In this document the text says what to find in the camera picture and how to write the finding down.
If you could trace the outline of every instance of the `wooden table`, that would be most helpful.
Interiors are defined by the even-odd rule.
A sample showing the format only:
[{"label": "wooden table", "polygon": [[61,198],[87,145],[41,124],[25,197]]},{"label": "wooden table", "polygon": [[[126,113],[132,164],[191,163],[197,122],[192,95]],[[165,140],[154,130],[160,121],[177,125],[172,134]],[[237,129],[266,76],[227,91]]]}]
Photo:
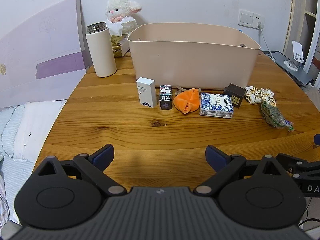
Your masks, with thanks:
[{"label": "wooden table", "polygon": [[276,105],[294,122],[291,133],[268,125],[260,106],[246,100],[240,109],[234,109],[232,119],[200,116],[199,110],[184,115],[175,108],[142,106],[131,57],[117,58],[116,64],[117,72],[106,78],[98,78],[90,68],[52,127],[37,165],[48,155],[68,160],[111,143],[115,158],[105,173],[127,189],[194,188],[214,173],[204,157],[209,144],[248,159],[282,152],[320,160],[320,147],[313,143],[313,136],[320,133],[320,113],[298,85],[262,53],[248,85],[269,87],[275,93]]}]

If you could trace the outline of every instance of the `blue and white patterned box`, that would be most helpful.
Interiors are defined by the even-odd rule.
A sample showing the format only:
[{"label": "blue and white patterned box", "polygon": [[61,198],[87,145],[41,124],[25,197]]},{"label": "blue and white patterned box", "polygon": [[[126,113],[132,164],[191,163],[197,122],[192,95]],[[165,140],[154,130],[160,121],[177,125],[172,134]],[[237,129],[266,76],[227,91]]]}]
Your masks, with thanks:
[{"label": "blue and white patterned box", "polygon": [[201,93],[200,115],[231,118],[233,115],[231,97],[227,95]]}]

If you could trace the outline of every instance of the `white thermos bottle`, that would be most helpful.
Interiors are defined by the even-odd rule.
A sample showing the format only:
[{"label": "white thermos bottle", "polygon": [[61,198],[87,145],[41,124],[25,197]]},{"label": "white thermos bottle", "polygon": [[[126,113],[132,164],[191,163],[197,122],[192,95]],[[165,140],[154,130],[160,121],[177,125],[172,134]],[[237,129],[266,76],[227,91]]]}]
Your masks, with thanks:
[{"label": "white thermos bottle", "polygon": [[98,77],[107,77],[116,72],[116,62],[105,22],[87,26],[86,38],[94,70]]}]

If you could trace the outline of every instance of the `white phone holder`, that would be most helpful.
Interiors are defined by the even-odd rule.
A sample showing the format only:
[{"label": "white phone holder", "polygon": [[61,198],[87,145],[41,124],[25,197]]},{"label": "white phone holder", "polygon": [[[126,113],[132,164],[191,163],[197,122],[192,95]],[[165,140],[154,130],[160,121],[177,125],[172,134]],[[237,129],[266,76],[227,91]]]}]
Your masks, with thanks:
[{"label": "white phone holder", "polygon": [[298,67],[295,64],[295,61],[299,63],[303,63],[303,51],[302,51],[302,45],[296,41],[292,41],[292,47],[293,47],[293,58],[290,60],[285,60],[284,64],[293,71],[298,71]]}]

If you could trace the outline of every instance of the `gold emblem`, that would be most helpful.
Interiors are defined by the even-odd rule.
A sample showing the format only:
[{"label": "gold emblem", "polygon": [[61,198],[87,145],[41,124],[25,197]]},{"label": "gold emblem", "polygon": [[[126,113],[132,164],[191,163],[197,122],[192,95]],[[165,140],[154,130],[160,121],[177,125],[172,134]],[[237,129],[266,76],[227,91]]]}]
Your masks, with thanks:
[{"label": "gold emblem", "polygon": [[7,70],[5,69],[5,65],[3,63],[0,65],[0,72],[2,75],[5,75],[7,73]]},{"label": "gold emblem", "polygon": [[232,103],[234,103],[235,105],[239,105],[240,102],[240,98],[235,97],[234,95],[231,96],[231,101]]}]

